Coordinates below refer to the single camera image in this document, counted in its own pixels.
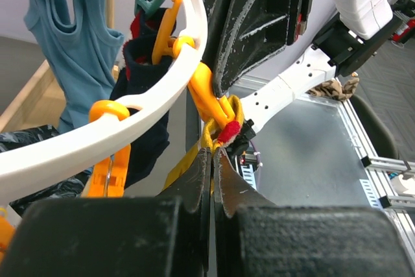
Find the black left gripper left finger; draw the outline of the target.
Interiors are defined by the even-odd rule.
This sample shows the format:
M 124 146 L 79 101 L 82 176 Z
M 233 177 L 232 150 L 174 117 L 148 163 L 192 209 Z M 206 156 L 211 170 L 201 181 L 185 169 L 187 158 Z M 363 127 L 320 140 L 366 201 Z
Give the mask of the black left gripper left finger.
M 205 276 L 211 151 L 155 197 L 43 200 L 30 207 L 2 276 Z

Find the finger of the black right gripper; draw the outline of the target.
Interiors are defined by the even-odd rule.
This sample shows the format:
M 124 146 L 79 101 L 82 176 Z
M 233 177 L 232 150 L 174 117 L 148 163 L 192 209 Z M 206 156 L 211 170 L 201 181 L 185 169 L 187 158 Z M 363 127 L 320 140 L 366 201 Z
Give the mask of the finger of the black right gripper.
M 207 47 L 203 62 L 222 97 L 244 74 L 292 45 L 313 0 L 204 0 Z

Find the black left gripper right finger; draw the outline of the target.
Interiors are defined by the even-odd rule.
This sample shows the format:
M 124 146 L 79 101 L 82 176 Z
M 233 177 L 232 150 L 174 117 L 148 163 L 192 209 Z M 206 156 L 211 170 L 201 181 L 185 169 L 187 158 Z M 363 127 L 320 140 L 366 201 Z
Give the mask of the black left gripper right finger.
M 413 276 L 396 226 L 361 207 L 278 206 L 213 156 L 219 276 Z

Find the yellow sock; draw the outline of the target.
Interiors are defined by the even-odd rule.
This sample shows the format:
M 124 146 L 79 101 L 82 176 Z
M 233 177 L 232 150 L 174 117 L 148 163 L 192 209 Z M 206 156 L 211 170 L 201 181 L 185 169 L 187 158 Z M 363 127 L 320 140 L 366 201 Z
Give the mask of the yellow sock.
M 167 175 L 163 191 L 190 168 L 201 148 L 209 148 L 212 154 L 214 154 L 219 147 L 227 147 L 235 141 L 235 138 L 241 132 L 244 121 L 243 108 L 240 98 L 236 95 L 230 95 L 228 100 L 235 112 L 235 119 L 223 129 L 219 127 L 219 124 L 213 118 L 206 121 L 199 140 Z

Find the white round clip hanger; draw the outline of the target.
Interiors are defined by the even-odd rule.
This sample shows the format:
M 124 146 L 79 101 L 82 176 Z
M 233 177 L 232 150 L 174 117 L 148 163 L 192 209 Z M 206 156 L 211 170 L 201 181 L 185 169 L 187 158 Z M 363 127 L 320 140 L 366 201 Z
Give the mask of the white round clip hanger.
M 118 122 L 102 117 L 86 126 L 39 143 L 1 154 L 1 203 L 8 204 L 61 180 L 65 180 L 102 160 L 100 148 L 110 134 L 125 146 L 145 133 L 180 96 L 201 61 L 207 44 L 208 23 L 203 0 L 183 0 L 185 29 L 195 48 L 184 45 L 168 73 L 151 89 L 117 100 L 136 114 Z

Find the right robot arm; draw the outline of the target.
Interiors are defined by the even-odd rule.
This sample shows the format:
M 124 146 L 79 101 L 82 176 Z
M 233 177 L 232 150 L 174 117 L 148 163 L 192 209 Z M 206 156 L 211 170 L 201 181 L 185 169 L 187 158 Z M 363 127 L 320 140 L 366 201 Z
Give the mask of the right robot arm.
M 204 0 L 208 41 L 204 62 L 213 91 L 224 95 L 244 74 L 305 33 L 317 0 Z M 388 0 L 333 0 L 336 15 L 303 54 L 260 90 L 242 99 L 242 133 L 251 138 L 301 94 L 360 68 L 397 29 Z

